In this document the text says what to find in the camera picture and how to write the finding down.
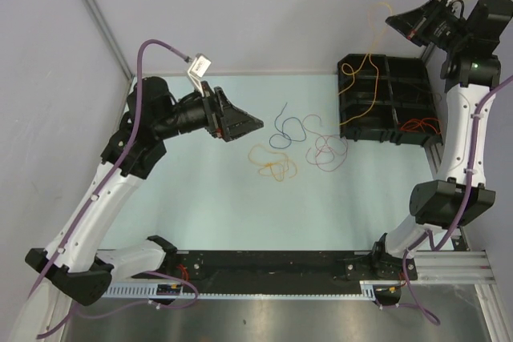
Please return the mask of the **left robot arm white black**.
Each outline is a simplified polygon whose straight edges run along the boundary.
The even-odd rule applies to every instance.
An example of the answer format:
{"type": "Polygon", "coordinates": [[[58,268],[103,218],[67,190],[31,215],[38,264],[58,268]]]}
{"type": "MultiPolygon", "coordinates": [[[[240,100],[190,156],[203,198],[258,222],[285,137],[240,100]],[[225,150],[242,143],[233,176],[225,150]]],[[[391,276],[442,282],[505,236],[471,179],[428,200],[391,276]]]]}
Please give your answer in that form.
{"type": "Polygon", "coordinates": [[[128,198],[164,157],[165,140],[206,130],[231,142],[264,126],[205,81],[177,100],[163,78],[143,78],[128,95],[127,106],[80,206],[52,242],[30,249],[25,258],[39,279],[82,306],[99,300],[117,280],[150,272],[166,278],[176,271],[177,249],[158,235],[132,247],[99,249],[128,198]]]}

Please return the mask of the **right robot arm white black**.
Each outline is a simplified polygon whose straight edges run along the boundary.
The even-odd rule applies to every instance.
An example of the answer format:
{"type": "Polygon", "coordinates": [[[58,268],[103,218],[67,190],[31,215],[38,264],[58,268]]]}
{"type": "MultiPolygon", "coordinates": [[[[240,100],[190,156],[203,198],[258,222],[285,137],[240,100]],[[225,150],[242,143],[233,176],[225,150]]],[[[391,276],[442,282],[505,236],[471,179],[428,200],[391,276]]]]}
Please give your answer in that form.
{"type": "Polygon", "coordinates": [[[452,0],[430,0],[417,9],[389,16],[386,24],[418,46],[446,52],[447,126],[442,162],[434,180],[416,185],[410,214],[377,241],[367,259],[382,280],[402,274],[416,250],[430,242],[439,251],[457,227],[472,222],[495,202],[483,167],[487,120],[501,63],[494,51],[512,20],[511,0],[478,0],[467,18],[457,17],[452,0]]]}

